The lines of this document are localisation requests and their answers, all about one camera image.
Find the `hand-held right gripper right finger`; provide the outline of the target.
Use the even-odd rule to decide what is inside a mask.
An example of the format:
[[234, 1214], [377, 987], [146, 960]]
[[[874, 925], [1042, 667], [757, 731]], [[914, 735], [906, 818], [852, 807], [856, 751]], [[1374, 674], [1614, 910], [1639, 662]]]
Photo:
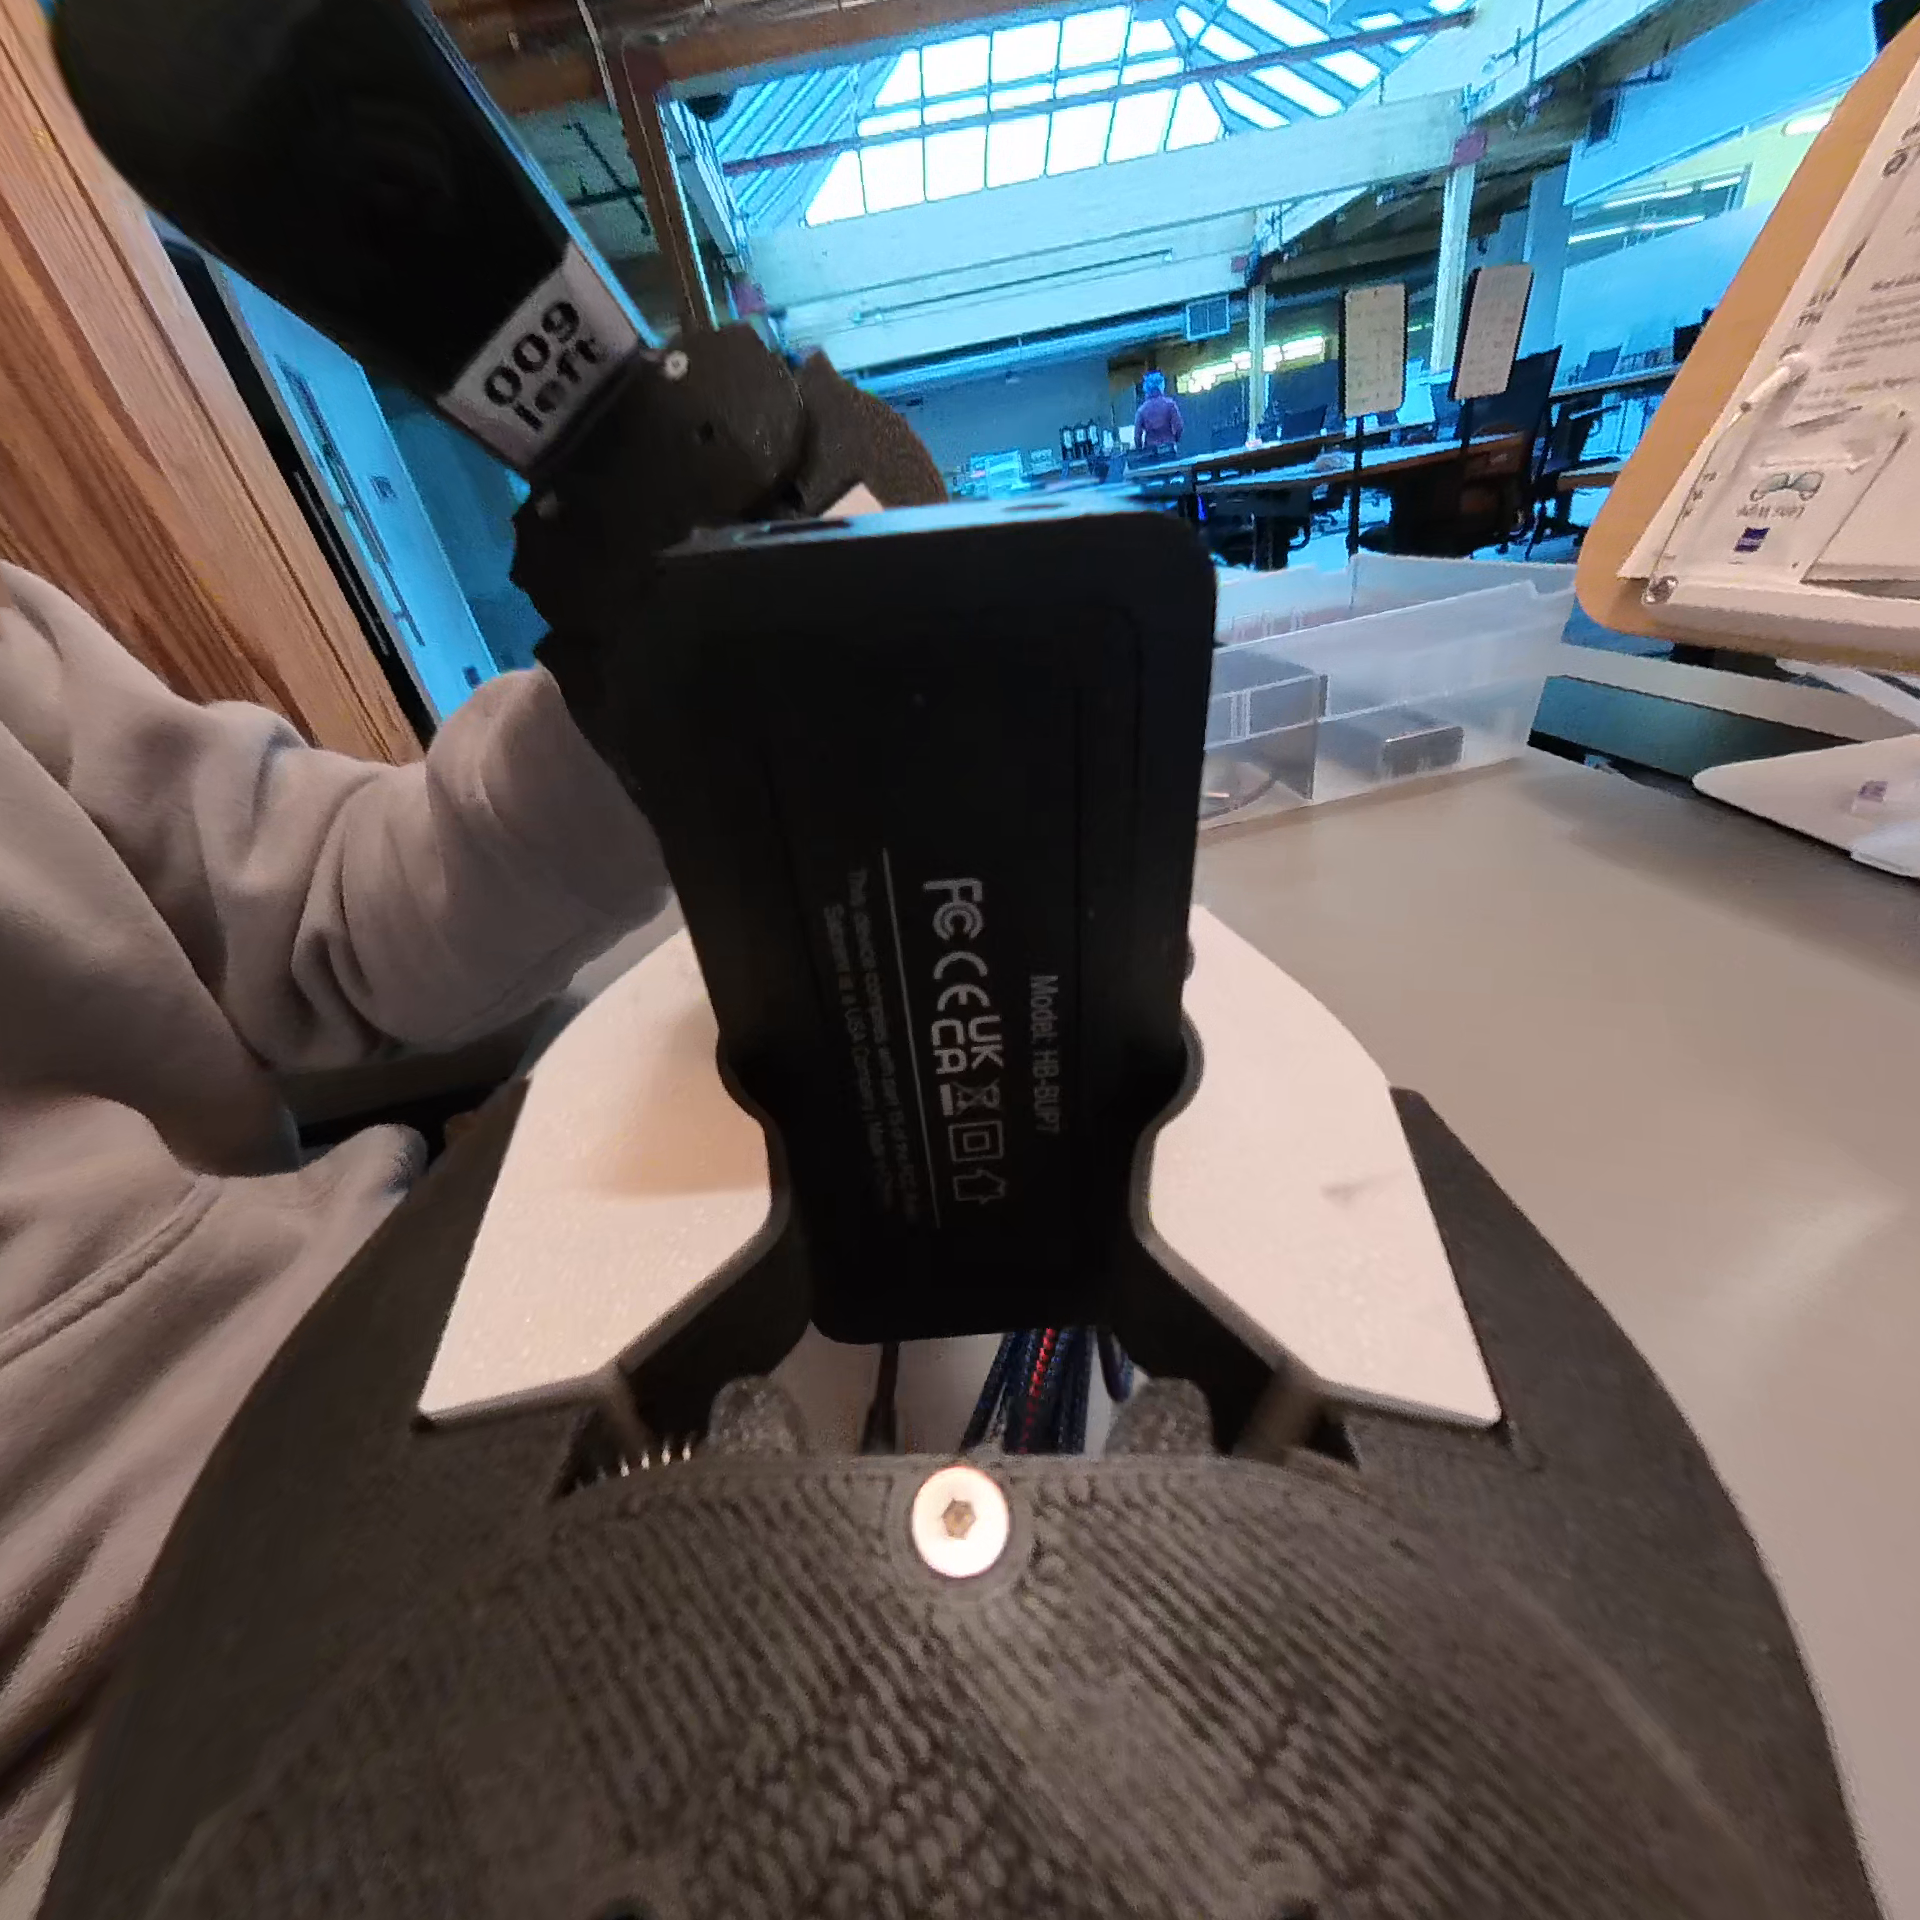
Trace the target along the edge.
[[1184, 1078], [1141, 1138], [1117, 1336], [1196, 1386], [1214, 1440], [1322, 1419], [1500, 1428], [1391, 1085], [1354, 1036], [1222, 918], [1188, 915]]

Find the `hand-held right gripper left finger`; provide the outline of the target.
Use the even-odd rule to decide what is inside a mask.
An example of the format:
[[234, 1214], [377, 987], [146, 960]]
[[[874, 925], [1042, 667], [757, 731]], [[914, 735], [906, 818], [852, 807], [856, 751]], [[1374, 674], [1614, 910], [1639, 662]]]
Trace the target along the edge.
[[735, 1379], [788, 1382], [808, 1334], [783, 1148], [725, 1076], [685, 932], [617, 973], [524, 1083], [418, 1416], [457, 1430], [609, 1408], [658, 1435]]

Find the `black multi-port hub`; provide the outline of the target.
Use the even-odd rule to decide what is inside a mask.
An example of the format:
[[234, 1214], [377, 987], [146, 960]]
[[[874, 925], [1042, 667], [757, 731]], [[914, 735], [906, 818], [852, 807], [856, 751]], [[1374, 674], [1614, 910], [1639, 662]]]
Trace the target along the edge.
[[1096, 1317], [1186, 1076], [1214, 634], [1164, 512], [882, 512], [665, 560], [640, 805], [826, 1336]]

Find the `person's left forearm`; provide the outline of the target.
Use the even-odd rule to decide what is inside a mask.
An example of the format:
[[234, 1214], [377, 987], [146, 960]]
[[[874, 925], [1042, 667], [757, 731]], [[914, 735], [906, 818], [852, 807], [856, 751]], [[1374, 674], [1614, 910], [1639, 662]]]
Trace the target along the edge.
[[4, 1100], [191, 1134], [264, 1076], [455, 1048], [668, 899], [550, 674], [479, 685], [408, 764], [191, 704], [4, 565]]

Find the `grey desk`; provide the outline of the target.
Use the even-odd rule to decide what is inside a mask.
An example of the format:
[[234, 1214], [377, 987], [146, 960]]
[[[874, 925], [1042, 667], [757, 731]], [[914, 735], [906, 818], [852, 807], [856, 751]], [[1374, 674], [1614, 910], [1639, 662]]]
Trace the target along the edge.
[[1214, 827], [1196, 894], [1421, 1093], [1758, 1535], [1918, 1906], [1916, 883], [1532, 751]]

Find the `monitor screen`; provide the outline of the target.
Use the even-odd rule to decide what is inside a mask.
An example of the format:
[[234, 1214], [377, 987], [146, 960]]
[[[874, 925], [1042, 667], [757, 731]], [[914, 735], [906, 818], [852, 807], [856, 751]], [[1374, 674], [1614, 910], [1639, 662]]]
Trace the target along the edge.
[[494, 678], [468, 595], [368, 373], [222, 261], [153, 219], [260, 438], [421, 739]]

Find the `long background desks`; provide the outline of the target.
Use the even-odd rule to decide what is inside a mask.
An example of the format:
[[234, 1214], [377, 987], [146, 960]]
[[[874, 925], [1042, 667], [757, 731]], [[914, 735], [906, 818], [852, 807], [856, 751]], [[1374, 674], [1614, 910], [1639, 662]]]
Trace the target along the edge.
[[1577, 538], [1573, 496], [1614, 485], [1671, 383], [1671, 370], [1653, 370], [1551, 392], [1535, 518], [1509, 549], [1480, 543], [1460, 504], [1473, 399], [1456, 410], [1448, 427], [1376, 427], [1196, 454], [1141, 468], [1128, 490], [1144, 504], [1184, 517], [1218, 558], [1256, 570], [1281, 570], [1311, 533], [1329, 530], [1349, 550], [1386, 558], [1529, 552], [1546, 538]]

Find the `person's grey sweatshirt torso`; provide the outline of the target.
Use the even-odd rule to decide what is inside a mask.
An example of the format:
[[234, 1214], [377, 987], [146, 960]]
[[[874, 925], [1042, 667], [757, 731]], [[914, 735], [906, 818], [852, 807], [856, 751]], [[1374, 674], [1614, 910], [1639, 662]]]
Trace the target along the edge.
[[298, 1159], [111, 950], [4, 950], [4, 1901], [52, 1852], [181, 1503], [297, 1322], [423, 1168]]

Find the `pale hanging board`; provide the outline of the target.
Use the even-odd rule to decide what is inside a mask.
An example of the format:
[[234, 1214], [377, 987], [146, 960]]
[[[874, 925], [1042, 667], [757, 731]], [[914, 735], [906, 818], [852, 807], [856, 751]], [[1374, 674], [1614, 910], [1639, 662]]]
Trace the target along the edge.
[[1338, 299], [1338, 414], [1349, 423], [1397, 415], [1406, 399], [1407, 287], [1352, 286]]
[[1463, 287], [1452, 399], [1489, 399], [1505, 391], [1519, 356], [1532, 283], [1526, 261], [1472, 269]]

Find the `clear plastic bin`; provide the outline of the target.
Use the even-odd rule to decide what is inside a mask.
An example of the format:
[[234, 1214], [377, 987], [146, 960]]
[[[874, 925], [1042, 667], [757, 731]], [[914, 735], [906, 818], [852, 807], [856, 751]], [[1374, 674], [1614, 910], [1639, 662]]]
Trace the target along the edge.
[[1574, 570], [1358, 552], [1215, 572], [1206, 829], [1521, 756]]

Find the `wooden panel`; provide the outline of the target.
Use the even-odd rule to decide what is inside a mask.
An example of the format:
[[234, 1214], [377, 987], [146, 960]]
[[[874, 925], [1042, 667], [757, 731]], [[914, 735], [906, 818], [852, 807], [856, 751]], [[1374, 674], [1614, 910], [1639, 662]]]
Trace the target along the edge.
[[156, 227], [1, 6], [1, 549], [166, 687], [423, 751]]

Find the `white stand base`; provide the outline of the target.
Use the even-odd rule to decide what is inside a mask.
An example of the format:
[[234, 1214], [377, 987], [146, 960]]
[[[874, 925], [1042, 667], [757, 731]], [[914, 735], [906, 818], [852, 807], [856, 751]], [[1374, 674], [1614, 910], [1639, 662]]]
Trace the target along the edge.
[[1918, 880], [1918, 734], [1728, 760], [1690, 786], [1874, 872]]

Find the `black office chair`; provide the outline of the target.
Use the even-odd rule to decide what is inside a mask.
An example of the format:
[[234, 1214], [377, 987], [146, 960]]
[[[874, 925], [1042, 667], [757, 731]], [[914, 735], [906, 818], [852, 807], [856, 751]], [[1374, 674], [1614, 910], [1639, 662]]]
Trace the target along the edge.
[[1460, 504], [1480, 543], [1509, 549], [1535, 518], [1551, 438], [1551, 391], [1562, 348], [1526, 352], [1503, 391], [1473, 403]]

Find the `wooden board with papers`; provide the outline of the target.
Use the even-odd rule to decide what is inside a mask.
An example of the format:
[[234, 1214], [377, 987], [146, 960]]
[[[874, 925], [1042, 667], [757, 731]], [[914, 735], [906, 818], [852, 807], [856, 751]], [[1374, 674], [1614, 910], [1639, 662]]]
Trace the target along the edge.
[[1786, 183], [1582, 549], [1605, 629], [1916, 682], [1908, 20]]

